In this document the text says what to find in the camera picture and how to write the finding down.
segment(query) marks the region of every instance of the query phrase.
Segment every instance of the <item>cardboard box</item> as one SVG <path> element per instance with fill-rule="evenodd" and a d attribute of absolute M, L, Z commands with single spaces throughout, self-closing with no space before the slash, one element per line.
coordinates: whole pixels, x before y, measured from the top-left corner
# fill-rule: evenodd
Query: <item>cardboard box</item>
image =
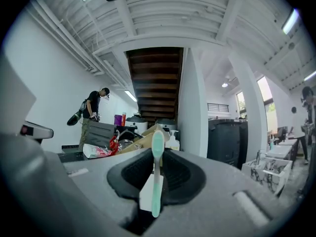
<path fill-rule="evenodd" d="M 135 145 L 139 145 L 141 146 L 141 148 L 151 148 L 153 135 L 156 130 L 162 131 L 165 142 L 170 139 L 170 134 L 166 132 L 159 124 L 155 124 L 154 126 L 152 126 L 151 128 L 147 129 L 145 132 L 142 133 L 144 138 L 135 140 L 133 144 L 129 145 L 127 148 L 123 149 L 121 152 L 118 152 L 117 155 L 136 150 Z"/>

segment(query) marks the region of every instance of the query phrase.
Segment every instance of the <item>floor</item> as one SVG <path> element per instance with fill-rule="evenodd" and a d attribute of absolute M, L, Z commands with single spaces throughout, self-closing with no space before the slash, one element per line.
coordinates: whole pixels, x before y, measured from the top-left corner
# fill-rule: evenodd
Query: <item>floor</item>
<path fill-rule="evenodd" d="M 308 158 L 310 159 L 311 157 L 311 151 L 312 147 L 308 146 Z M 299 149 L 299 154 L 302 154 L 302 148 Z M 297 197 L 299 194 L 297 191 L 305 185 L 305 181 L 307 179 L 308 175 L 308 168 L 309 165 L 304 165 L 304 156 L 303 157 L 297 157 L 296 161 L 294 163 L 294 167 L 291 170 L 290 176 L 287 180 L 287 183 L 284 187 L 284 190 L 282 191 L 279 201 L 280 203 L 285 207 L 285 208 L 290 208 L 296 203 Z"/>

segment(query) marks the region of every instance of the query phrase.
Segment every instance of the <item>faucet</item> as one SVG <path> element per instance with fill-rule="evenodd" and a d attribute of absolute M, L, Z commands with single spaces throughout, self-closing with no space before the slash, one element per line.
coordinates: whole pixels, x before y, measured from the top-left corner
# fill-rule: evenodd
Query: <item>faucet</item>
<path fill-rule="evenodd" d="M 261 150 L 263 150 L 263 149 L 260 149 L 260 150 L 257 152 L 256 165 L 259 165 L 259 163 L 260 163 L 260 154 L 265 154 L 265 155 L 267 155 L 267 153 L 262 153 L 262 152 L 260 152 Z"/>

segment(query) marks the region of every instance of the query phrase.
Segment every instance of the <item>toothbrush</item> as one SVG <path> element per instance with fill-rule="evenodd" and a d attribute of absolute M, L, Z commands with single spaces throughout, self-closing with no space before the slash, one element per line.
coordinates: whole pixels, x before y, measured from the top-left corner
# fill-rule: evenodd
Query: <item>toothbrush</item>
<path fill-rule="evenodd" d="M 152 215 L 157 218 L 160 213 L 160 158 L 164 151 L 164 136 L 161 131 L 155 131 L 152 140 L 152 152 L 155 159 L 154 191 L 152 200 Z"/>

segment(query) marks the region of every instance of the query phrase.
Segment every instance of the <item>white pillar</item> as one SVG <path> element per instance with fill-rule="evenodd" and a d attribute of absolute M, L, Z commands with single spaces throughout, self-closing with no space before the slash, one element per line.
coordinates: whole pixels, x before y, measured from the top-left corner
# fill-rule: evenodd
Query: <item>white pillar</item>
<path fill-rule="evenodd" d="M 238 78 L 246 103 L 248 117 L 248 150 L 246 161 L 256 158 L 267 148 L 267 118 L 257 80 L 248 65 L 236 52 L 228 56 Z"/>
<path fill-rule="evenodd" d="M 180 150 L 206 158 L 208 117 L 205 86 L 199 61 L 191 48 L 182 68 L 178 110 Z"/>

